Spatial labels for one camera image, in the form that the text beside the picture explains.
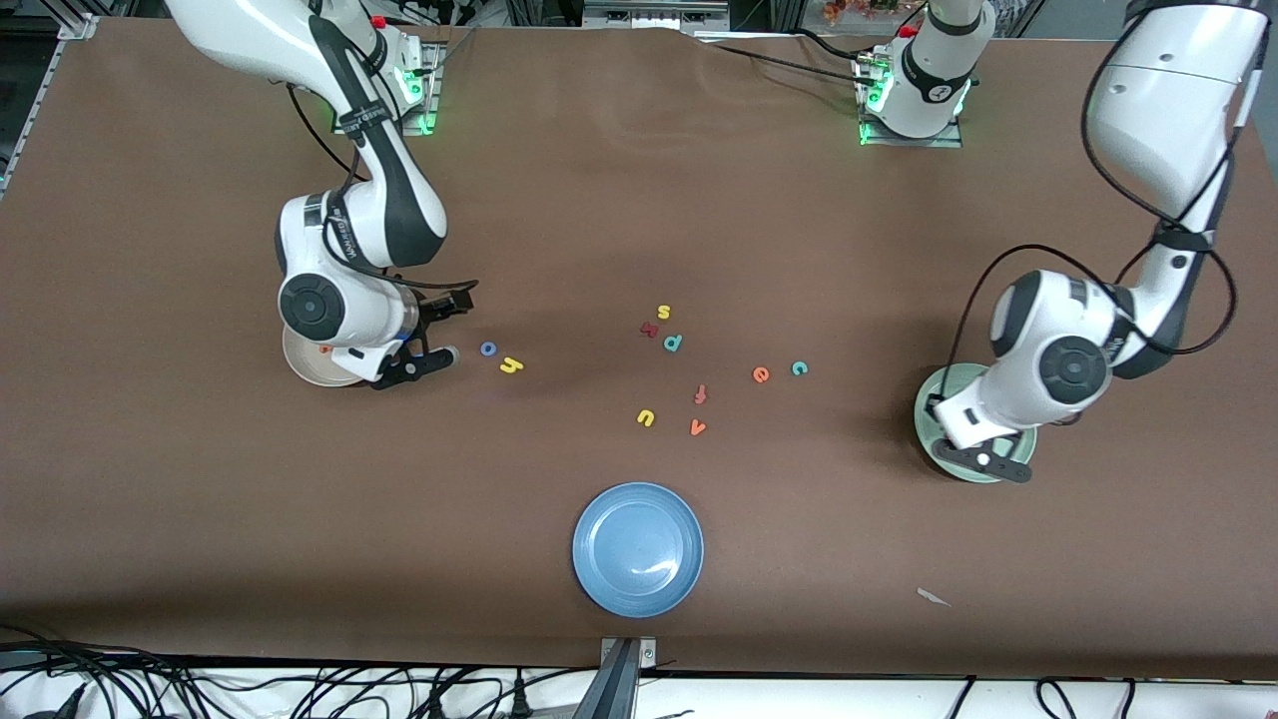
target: robotic arm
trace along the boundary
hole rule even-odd
[[[994,36],[988,0],[932,0],[923,13],[918,34],[875,49],[889,57],[888,69],[872,73],[879,86],[865,97],[865,110],[907,138],[932,137],[958,114],[971,70]]]
[[[1154,229],[1130,289],[1038,269],[1003,291],[990,327],[997,361],[932,407],[946,437],[929,448],[939,460],[993,474],[983,450],[994,438],[1086,410],[1112,377],[1164,367],[1181,340],[1228,193],[1231,98],[1250,68],[1236,137],[1270,18],[1250,3],[1136,0],[1128,22],[1089,93],[1085,130],[1104,163],[1135,178],[1174,221]]]
[[[400,63],[414,47],[420,57],[419,41],[374,29],[358,0],[167,4],[183,34],[217,63],[323,97],[368,166],[368,181],[290,199],[280,212],[279,309],[288,328],[332,347],[332,363],[353,382],[378,390],[391,368],[406,382],[451,365],[451,347],[399,351],[410,338],[424,349],[426,323],[469,309],[468,287],[426,301],[412,282],[374,271],[429,262],[447,234],[443,204],[400,137],[396,110],[412,96],[392,95],[415,69]]]

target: metal bracket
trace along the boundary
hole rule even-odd
[[[59,15],[59,23],[63,27],[58,31],[58,40],[88,40],[93,37],[93,33],[97,32],[98,17],[88,13],[78,13],[78,20],[63,23],[63,18]]]
[[[9,183],[13,181],[13,172],[18,169],[18,157],[27,146],[27,135],[31,134],[31,128],[36,124],[36,112],[45,102],[45,93],[49,92],[49,84],[54,82],[54,70],[58,69],[64,50],[66,50],[66,41],[59,42],[58,47],[54,49],[54,56],[49,59],[49,69],[45,70],[45,77],[40,80],[40,89],[36,91],[36,100],[32,101],[31,111],[27,112],[27,119],[22,123],[18,142],[13,143],[13,156],[9,157],[9,163],[4,166],[4,172],[0,175],[0,199],[4,199],[4,193],[9,189]]]
[[[950,117],[950,124],[932,137],[914,138],[902,137],[883,124],[868,107],[879,100],[879,93],[886,92],[891,80],[892,56],[887,45],[878,45],[870,52],[864,52],[851,60],[852,75],[869,78],[874,84],[856,86],[856,114],[860,125],[861,144],[895,144],[901,147],[962,147],[962,134],[958,130],[958,120]]]
[[[590,681],[573,719],[634,719],[635,697],[639,695],[639,663],[644,659],[643,642],[635,637],[603,640],[603,662]],[[657,658],[656,647],[649,650]]]
[[[608,653],[612,647],[617,645],[624,637],[603,637],[603,644],[599,646],[599,664],[608,658]],[[657,665],[657,637],[639,637],[639,667],[642,669],[652,669]]]

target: black cable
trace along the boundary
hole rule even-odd
[[[1134,32],[1136,32],[1136,28],[1139,28],[1143,22],[1145,22],[1146,17],[1148,17],[1148,13],[1146,14],[1141,14],[1136,19],[1136,22],[1128,24],[1127,28],[1123,29],[1122,34],[1118,36],[1118,40],[1113,43],[1113,46],[1109,47],[1109,51],[1105,52],[1104,59],[1100,61],[1099,65],[1097,65],[1097,70],[1094,73],[1091,73],[1091,79],[1088,82],[1088,91],[1082,96],[1082,112],[1081,112],[1080,119],[1079,119],[1079,134],[1082,138],[1082,149],[1088,155],[1088,161],[1091,162],[1091,166],[1105,180],[1105,183],[1109,184],[1109,186],[1112,186],[1114,190],[1117,190],[1120,194],[1122,194],[1123,197],[1126,197],[1128,201],[1131,201],[1132,203],[1135,203],[1141,209],[1145,209],[1150,215],[1154,215],[1155,217],[1158,217],[1159,220],[1167,222],[1172,227],[1182,230],[1182,231],[1190,231],[1187,227],[1185,227],[1185,225],[1182,223],[1182,220],[1185,218],[1186,213],[1189,213],[1189,211],[1194,207],[1194,204],[1196,204],[1197,201],[1203,197],[1203,194],[1212,185],[1212,183],[1215,181],[1215,176],[1224,167],[1224,163],[1233,156],[1233,146],[1238,140],[1238,137],[1242,134],[1242,125],[1236,125],[1233,128],[1233,133],[1232,133],[1228,143],[1226,144],[1224,152],[1222,152],[1219,160],[1217,160],[1215,169],[1212,170],[1212,174],[1208,175],[1206,180],[1203,183],[1203,186],[1200,186],[1199,190],[1194,194],[1194,199],[1191,199],[1189,203],[1185,204],[1185,207],[1182,208],[1180,216],[1177,216],[1177,217],[1172,217],[1167,212],[1159,209],[1158,207],[1154,207],[1150,202],[1146,202],[1144,198],[1141,198],[1135,192],[1132,192],[1131,189],[1128,189],[1127,186],[1125,186],[1121,181],[1118,181],[1118,179],[1114,178],[1109,172],[1109,170],[1107,170],[1100,163],[1100,158],[1097,156],[1095,147],[1091,144],[1091,135],[1088,132],[1088,107],[1090,107],[1090,105],[1091,105],[1091,97],[1095,95],[1097,86],[1100,83],[1100,74],[1109,65],[1111,60],[1113,60],[1114,55],[1118,52],[1118,49],[1122,47],[1123,42],[1128,37],[1131,37],[1131,34]],[[1254,63],[1252,73],[1256,72],[1256,70],[1259,70],[1259,68],[1260,68],[1259,63],[1263,63],[1263,60],[1264,60],[1265,49],[1266,49],[1268,42],[1269,42],[1269,36],[1268,36],[1268,31],[1266,31],[1265,34],[1261,38],[1260,49],[1256,52],[1256,61]]]
[[[832,78],[838,78],[838,79],[846,79],[847,82],[851,82],[851,83],[855,83],[855,84],[873,84],[874,83],[874,80],[872,80],[870,78],[852,77],[852,75],[843,74],[843,73],[836,73],[836,72],[831,72],[831,70],[823,70],[820,68],[813,68],[810,65],[803,65],[803,64],[799,64],[799,63],[791,63],[790,60],[782,60],[781,57],[772,57],[769,55],[760,55],[758,52],[750,52],[749,50],[739,50],[736,47],[728,47],[728,46],[718,43],[718,42],[713,43],[713,46],[718,47],[720,50],[722,50],[725,52],[732,52],[735,55],[744,55],[746,57],[754,57],[755,60],[763,60],[764,63],[773,63],[776,65],[783,65],[783,66],[787,66],[787,68],[794,68],[796,70],[804,70],[804,72],[814,73],[814,74],[818,74],[818,75],[826,75],[826,77],[832,77]]]
[[[316,677],[311,676],[311,674],[305,674],[305,676],[303,676],[303,674],[295,674],[295,676],[289,676],[289,677],[275,677],[275,678],[266,679],[266,681],[258,682],[256,685],[248,685],[248,686],[229,685],[229,683],[226,683],[226,682],[224,682],[221,679],[216,679],[213,677],[193,677],[193,681],[196,681],[196,682],[204,682],[204,683],[212,685],[212,686],[217,687],[219,690],[221,690],[224,692],[243,693],[243,692],[258,691],[258,690],[273,686],[273,685],[281,685],[281,683],[286,683],[286,682],[312,682],[313,683],[313,682],[316,682]],[[464,679],[464,681],[460,681],[458,683],[459,685],[469,685],[469,683],[478,683],[478,682],[486,682],[486,681],[491,681],[491,679]],[[367,681],[367,682],[364,682],[364,681],[357,681],[357,679],[348,679],[348,681],[344,681],[344,682],[335,682],[335,681],[330,681],[330,679],[326,679],[326,678],[321,678],[320,683],[321,685],[340,683],[340,685],[348,686],[348,687],[367,687],[369,685],[380,685],[380,686],[432,685],[432,683],[435,683],[435,681],[433,679],[427,679],[427,678],[413,678],[413,677],[409,677],[409,678],[400,679],[400,681],[394,681],[394,682],[392,681],[385,681],[385,679],[372,679],[372,681]]]
[[[406,668],[400,668],[400,669],[396,669],[394,672],[387,673],[386,676],[382,677],[381,681],[390,679],[391,677],[394,677],[396,674],[406,674],[406,673],[408,673]],[[343,704],[337,709],[334,709],[332,713],[328,714],[328,719],[337,719],[339,716],[341,716],[343,714],[345,714],[348,710],[350,710],[351,706],[355,706],[355,705],[360,704],[366,699],[371,699],[371,697],[367,696],[368,692],[373,691],[374,688],[382,687],[383,685],[381,683],[381,681],[372,682],[368,686],[366,686],[364,688],[362,688],[358,692],[355,692],[355,696],[350,697],[345,704]],[[390,716],[390,711],[391,711],[390,710],[390,704],[387,704],[386,705],[386,715],[387,716]]]
[[[438,709],[440,715],[443,715],[442,711],[443,695],[454,686],[456,686],[459,682],[461,682],[463,678],[474,674],[478,670],[479,670],[478,667],[466,667],[464,669],[454,672],[452,674],[449,674],[449,677],[442,682],[440,682],[440,677],[443,676],[443,669],[437,670],[435,673],[435,679],[438,683],[431,688],[431,693],[429,696],[427,696],[426,701],[422,702],[422,705],[414,709],[412,713],[409,713],[408,719],[427,718],[431,715],[432,709]]]
[[[0,690],[0,696],[4,696],[4,695],[6,695],[6,693],[9,693],[9,690],[12,690],[12,688],[17,687],[18,685],[20,685],[20,683],[26,682],[27,679],[29,679],[29,678],[35,677],[36,674],[38,674],[38,673],[41,673],[41,672],[43,672],[43,670],[45,670],[45,668],[43,668],[43,667],[36,667],[35,669],[31,669],[29,672],[27,672],[27,673],[26,673],[26,674],[23,674],[22,677],[18,677],[18,678],[17,678],[17,679],[14,679],[14,681],[13,681],[12,683],[9,683],[9,685],[8,685],[8,686],[5,686],[5,687],[4,687],[3,690]]]
[[[219,713],[221,713],[222,715],[229,716],[229,714],[226,713],[225,709],[222,709],[220,705],[217,705],[215,701],[212,701],[212,699],[210,699],[207,695],[204,695],[199,690],[199,687],[196,687],[193,685],[194,674],[190,673],[190,669],[187,668],[187,667],[180,665],[176,662],[173,662],[170,659],[165,659],[162,656],[158,656],[156,654],[152,654],[152,653],[148,653],[148,651],[144,651],[144,650],[141,650],[141,649],[129,647],[129,646],[96,645],[96,644],[84,644],[84,642],[75,642],[75,641],[68,641],[68,640],[61,640],[58,644],[61,645],[61,646],[65,646],[65,647],[74,647],[74,649],[83,650],[83,651],[92,651],[92,653],[95,653],[95,654],[97,654],[97,655],[100,655],[102,658],[102,663],[104,664],[110,663],[110,664],[112,664],[115,667],[119,667],[119,664],[120,664],[119,658],[118,656],[106,656],[106,655],[102,655],[101,654],[102,651],[121,653],[121,654],[133,654],[133,655],[141,656],[141,658],[146,659],[147,662],[151,662],[155,665],[157,665],[157,667],[164,668],[164,669],[167,670],[167,673],[165,670],[155,672],[155,670],[152,670],[152,668],[148,668],[146,665],[142,665],[139,668],[139,670],[143,672],[147,676],[147,685],[151,688],[152,695],[157,697],[157,702],[160,700],[158,697],[162,696],[162,693],[166,693],[170,688],[176,687],[178,688],[178,692],[176,692],[178,693],[178,699],[179,699],[179,701],[183,702],[183,706],[188,710],[188,713],[190,715],[196,716],[197,715],[196,714],[196,706],[199,706],[201,710],[202,710],[202,713],[203,713],[203,715],[208,716],[208,708],[207,708],[207,705],[212,705],[215,709],[217,709]],[[165,678],[169,682],[169,687],[166,687],[165,691],[161,692],[160,695],[156,695],[156,692],[155,692],[155,685],[151,683],[150,676],[152,673],[158,673],[162,678]],[[193,692],[194,693],[194,696],[196,696],[196,704],[194,705],[190,702],[190,697],[188,696],[188,692]]]
[[[1131,711],[1131,702],[1136,700],[1136,679],[1127,677],[1123,679],[1127,685],[1127,693],[1122,700],[1122,709],[1118,710],[1118,719],[1127,719],[1127,713]]]
[[[307,132],[309,132],[311,137],[313,137],[314,140],[317,143],[320,143],[320,147],[323,148],[325,155],[328,155],[330,157],[332,157],[332,161],[337,162],[339,167],[341,167],[343,170],[346,170],[349,172],[350,171],[350,166],[346,165],[346,162],[341,157],[339,157],[337,153],[334,152],[331,147],[328,147],[328,143],[325,142],[322,137],[320,137],[320,133],[316,132],[316,128],[311,124],[311,119],[307,117],[307,114],[302,111],[302,103],[298,102],[296,86],[293,84],[293,83],[289,83],[288,87],[289,87],[289,100],[293,101],[293,109],[298,111],[298,117],[300,117],[302,119],[302,124],[304,124],[307,126]],[[358,179],[359,181],[366,181],[368,178],[360,176],[359,174],[357,174],[355,179]]]
[[[316,695],[316,692],[320,691],[320,686],[321,686],[320,685],[320,678],[321,677],[323,677],[323,668],[322,667],[320,669],[316,669],[316,678],[314,678],[314,683],[311,685],[311,691],[308,691],[305,695],[303,695],[302,699],[298,701],[298,704],[293,708],[293,711],[289,714],[289,719],[298,719],[298,716],[302,714],[302,705],[305,704],[307,701],[309,701],[311,697],[313,697]]]
[[[557,0],[560,14],[564,15],[564,24],[581,27],[581,22],[576,19],[576,11],[573,8],[573,0]]]
[[[1065,690],[1061,688],[1061,685],[1056,683],[1056,679],[1043,678],[1034,683],[1034,699],[1039,701],[1039,706],[1043,708],[1043,711],[1048,716],[1052,719],[1062,719],[1062,716],[1059,716],[1056,711],[1048,709],[1047,700],[1043,697],[1043,687],[1052,687],[1056,690],[1057,696],[1059,696],[1061,701],[1065,704],[1065,710],[1070,713],[1070,719],[1079,719],[1079,715],[1074,713],[1074,705],[1070,704],[1070,697],[1065,696]]]
[[[0,623],[0,630],[5,630],[5,631],[19,633],[19,635],[26,635],[26,636],[36,640],[37,644],[40,644],[43,647],[51,650],[52,654],[63,656],[63,658],[70,660],[77,667],[79,667],[82,672],[84,672],[86,674],[89,676],[89,678],[93,679],[93,683],[97,685],[97,688],[102,692],[102,701],[106,702],[107,715],[111,719],[116,719],[115,702],[111,701],[111,693],[106,691],[106,685],[102,683],[102,678],[98,676],[98,672],[93,669],[93,667],[92,667],[91,663],[87,663],[82,658],[66,653],[65,650],[63,650],[61,647],[59,647],[56,644],[54,644],[51,640],[47,640],[43,636],[37,635],[36,632],[32,632],[29,630],[23,630],[20,627],[14,627],[12,624],[4,624],[4,623]]]
[[[750,8],[750,11],[746,13],[744,18],[741,18],[741,22],[736,23],[736,27],[732,28],[732,32],[736,32],[743,27],[745,27],[745,23],[750,22],[750,18],[753,18],[754,14],[759,11],[759,8],[762,8],[766,1],[767,0],[759,0],[758,3],[755,3],[754,6]]]
[[[528,687],[530,687],[533,685],[537,685],[537,683],[541,683],[541,682],[555,679],[557,677],[562,677],[564,674],[571,674],[574,672],[593,672],[593,670],[594,670],[594,668],[558,669],[556,672],[551,672],[548,674],[542,674],[541,677],[537,677],[537,678],[533,678],[533,679],[525,679],[524,681],[524,688],[528,688]],[[507,690],[507,691],[501,692],[500,695],[497,695],[496,697],[493,697],[491,701],[488,701],[488,704],[484,704],[479,709],[475,709],[473,713],[470,713],[470,715],[468,715],[466,719],[479,719],[479,715],[483,714],[483,711],[486,709],[488,709],[488,708],[496,708],[496,706],[501,705],[501,700],[506,699],[507,696],[510,696],[512,693],[515,693],[515,690]]]
[[[404,137],[404,125],[401,124],[401,120],[404,119],[404,115],[403,115],[403,112],[400,112],[399,100],[395,97],[395,93],[391,92],[390,83],[386,82],[386,77],[381,72],[378,72],[376,68],[373,68],[373,60],[363,50],[360,50],[358,45],[355,45],[354,42],[351,42],[350,47],[354,49],[355,54],[359,55],[359,57],[363,60],[363,63],[364,63],[364,70],[368,74],[377,77],[377,79],[380,79],[382,82],[382,88],[386,89],[386,96],[390,97],[391,98],[391,103],[395,105],[395,117],[394,117],[394,120],[392,120],[391,124],[394,124],[395,129],[399,130],[399,135]],[[373,95],[377,95],[376,89],[373,91]]]
[[[458,43],[454,45],[451,50],[449,50],[447,52],[445,52],[443,54],[443,59],[440,60],[440,64],[437,64],[433,68],[431,68],[431,72],[432,73],[437,72],[440,68],[442,68],[443,65],[446,65],[449,63],[449,60],[452,59],[454,55],[456,55],[458,52],[460,52],[461,49],[466,46],[466,42],[470,42],[470,37],[474,36],[474,33],[475,33],[474,28],[468,29],[465,37],[463,37],[461,40],[459,40]]]
[[[824,50],[826,52],[829,52],[831,55],[833,55],[836,57],[842,57],[845,60],[855,60],[856,55],[859,54],[859,52],[849,52],[847,50],[840,50],[838,47],[835,47],[833,45],[826,42],[824,37],[817,34],[815,32],[813,32],[813,31],[810,31],[810,29],[808,29],[805,27],[796,27],[796,28],[790,29],[787,32],[790,34],[801,34],[801,36],[806,37],[808,40],[812,40],[813,42],[815,42],[817,45],[819,45],[822,50]]]
[[[975,683],[976,683],[976,676],[967,674],[967,682],[962,686],[962,691],[958,692],[958,699],[955,700],[953,709],[950,710],[950,715],[947,719],[958,719],[958,711],[962,709],[962,702],[967,699],[967,692],[971,691],[971,687]]]
[[[422,23],[422,24],[426,24],[426,26],[438,26],[440,24],[438,22],[432,20],[429,18],[429,15],[427,15],[422,10],[418,10],[417,8],[412,8],[412,9],[408,8],[408,0],[399,0],[399,9],[400,9],[400,13],[404,14],[404,17],[406,17],[409,19],[415,19],[418,23]]]
[[[346,674],[346,678],[353,679],[367,670],[368,670],[367,668],[339,669],[334,672],[332,676],[336,677],[341,672],[350,672],[349,674]],[[320,701],[323,700],[323,697],[332,693],[337,687],[341,686],[341,683],[340,682],[330,683],[327,687],[323,688],[323,691],[316,691],[318,690],[320,686],[321,685],[318,683],[318,677],[317,677],[316,686],[312,687],[311,692],[308,692],[307,696],[304,696],[302,701],[298,702],[298,705],[293,709],[293,714],[289,715],[289,719],[305,719],[311,716],[311,713],[316,709],[316,706],[320,705]]]
[[[343,185],[335,190],[334,197],[328,201],[330,206],[332,206],[335,202],[341,201],[341,198],[346,195],[346,190],[350,189],[350,184],[351,184],[351,180],[354,178],[357,167],[359,167],[359,155],[358,153],[355,155],[354,160],[351,160],[350,171],[346,174],[346,181],[344,181]],[[373,278],[385,280],[385,281],[389,281],[391,284],[397,284],[397,285],[404,285],[404,286],[412,286],[412,287],[418,287],[418,289],[442,289],[442,290],[455,289],[455,290],[460,290],[460,291],[469,291],[469,290],[472,290],[472,289],[474,289],[475,286],[479,285],[479,280],[465,280],[465,281],[459,281],[459,282],[443,282],[443,284],[418,282],[418,281],[413,281],[413,280],[405,280],[404,277],[395,276],[395,275],[383,275],[381,272],[374,272],[373,269],[369,269],[367,267],[360,267],[360,266],[353,264],[345,257],[337,254],[337,252],[332,248],[332,243],[328,241],[328,227],[330,226],[334,226],[332,213],[326,212],[325,217],[323,217],[323,235],[321,238],[323,240],[323,246],[325,246],[325,249],[328,250],[328,255],[332,257],[332,259],[335,262],[337,262],[343,267],[346,267],[348,269],[359,272],[362,275],[366,275],[366,276],[369,276],[369,277],[373,277]]]
[[[386,709],[386,719],[391,719],[391,702],[386,701],[386,697],[380,696],[380,695],[366,696],[364,699],[360,699],[359,701],[353,701],[349,705],[346,705],[346,708],[343,710],[343,713],[340,713],[340,714],[330,714],[328,719],[339,719],[340,716],[343,716],[345,714],[345,711],[349,711],[353,706],[364,704],[366,701],[380,701],[380,702],[382,702],[382,708]]]
[[[1150,240],[1145,243],[1145,246],[1141,246],[1140,250],[1132,254],[1131,259],[1127,259],[1127,263],[1123,264],[1121,269],[1118,269],[1118,276],[1114,277],[1114,281],[1112,284],[1122,284],[1123,277],[1127,276],[1127,271],[1135,267],[1136,262],[1140,262],[1141,257],[1149,254],[1149,250],[1154,248],[1154,244],[1157,243],[1154,241],[1153,238],[1150,238]]]
[[[1003,259],[1011,257],[1012,254],[1016,254],[1019,252],[1025,252],[1029,249],[1047,252],[1048,254],[1052,254],[1058,259],[1062,259],[1066,263],[1071,264],[1074,268],[1079,269],[1080,272],[1086,275],[1088,278],[1095,282],[1097,286],[1100,289],[1100,291],[1103,291],[1109,298],[1109,300],[1113,301],[1114,307],[1122,307],[1122,301],[1118,300],[1118,295],[1114,294],[1114,290],[1109,286],[1108,282],[1105,282],[1103,278],[1100,278],[1099,275],[1093,272],[1090,267],[1088,267],[1082,262],[1075,259],[1070,254],[1054,246],[1048,246],[1045,244],[1028,243],[1028,244],[1017,244],[1011,249],[1003,250],[1003,253],[999,254],[998,257],[994,257],[994,261],[990,262],[985,267],[985,271],[980,273],[980,278],[976,280],[976,286],[971,289],[971,294],[967,295],[967,301],[964,304],[962,314],[958,318],[958,328],[955,329],[953,344],[950,345],[950,358],[946,359],[946,368],[941,374],[941,387],[937,391],[937,395],[939,395],[942,400],[948,400],[944,392],[946,392],[946,384],[950,381],[950,368],[953,367],[955,356],[958,355],[958,342],[960,340],[962,340],[964,326],[967,323],[967,314],[971,312],[971,307],[976,301],[976,294],[980,291],[980,287],[984,286],[985,280],[989,277],[989,273],[993,272],[994,267],[1002,263]],[[1224,312],[1224,318],[1220,319],[1220,323],[1217,326],[1215,331],[1213,331],[1210,336],[1208,336],[1199,344],[1195,344],[1194,346],[1183,349],[1171,347],[1159,341],[1154,341],[1148,333],[1145,333],[1144,329],[1136,326],[1135,321],[1131,321],[1130,322],[1131,332],[1139,336],[1145,342],[1146,346],[1157,351],[1162,351],[1163,354],[1171,354],[1171,355],[1194,354],[1195,351],[1201,351],[1208,346],[1215,344],[1215,341],[1220,338],[1224,335],[1224,332],[1229,328],[1229,324],[1233,322],[1233,315],[1237,310],[1238,287],[1233,280],[1233,272],[1229,271],[1229,267],[1224,263],[1224,259],[1222,259],[1220,255],[1214,249],[1208,250],[1208,255],[1212,257],[1212,259],[1215,261],[1217,266],[1220,268],[1220,273],[1224,276],[1226,286],[1228,289],[1229,303],[1228,308]]]

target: mounting plate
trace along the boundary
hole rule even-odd
[[[872,112],[868,105],[878,100],[877,92],[882,92],[891,78],[892,56],[887,45],[877,45],[870,52],[860,54],[851,60],[852,75],[869,78],[875,84],[856,86],[856,120],[859,125],[861,144],[892,144],[897,147],[962,147],[962,134],[958,132],[957,111],[955,117],[950,117],[950,124],[932,137],[914,138],[902,137],[883,124],[883,120]]]
[[[613,645],[626,637],[603,637],[603,644],[599,646],[599,663],[602,664],[604,659],[608,658],[608,651],[612,650]],[[657,637],[639,637],[639,668],[652,669],[657,665]]]

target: brown table surface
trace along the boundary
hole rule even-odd
[[[0,202],[0,610],[174,653],[585,664],[651,635],[681,668],[1273,677],[1278,193],[1254,133],[1223,341],[1043,430],[1029,485],[916,448],[915,391],[994,254],[1109,275],[1148,236],[1077,138],[1104,49],[994,42],[966,147],[924,151],[859,146],[837,80],[675,32],[481,31],[408,140],[451,229],[408,275],[482,280],[432,335],[463,361],[374,393],[280,352],[276,213],[343,176],[284,89],[171,23],[104,20]],[[989,361],[997,291],[1044,262],[996,273],[962,359]],[[1208,269],[1191,338],[1222,289]],[[639,332],[658,304],[677,352]],[[642,622],[570,563],[578,515],[627,481],[680,493],[707,543],[693,594]]]

